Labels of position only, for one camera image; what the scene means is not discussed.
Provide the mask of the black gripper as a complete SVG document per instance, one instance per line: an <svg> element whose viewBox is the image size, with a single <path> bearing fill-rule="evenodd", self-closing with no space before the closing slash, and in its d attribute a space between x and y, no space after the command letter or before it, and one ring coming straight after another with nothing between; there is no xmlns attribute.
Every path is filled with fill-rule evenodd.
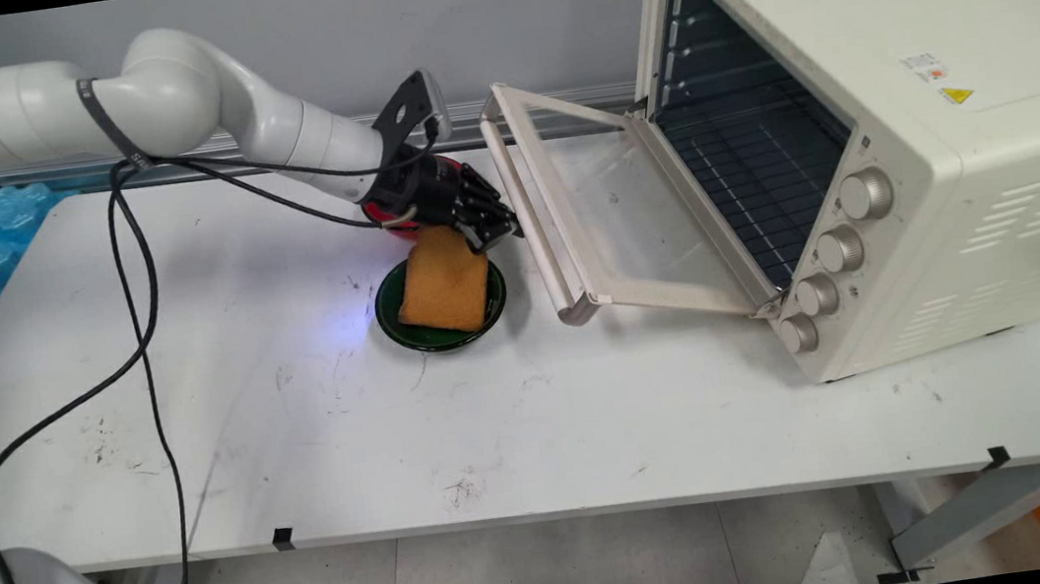
<svg viewBox="0 0 1040 584"><path fill-rule="evenodd" d="M450 225L474 254L488 253L501 239L525 236L502 195L467 163L430 155L388 175L368 194L365 208L369 220L389 231Z"/></svg>

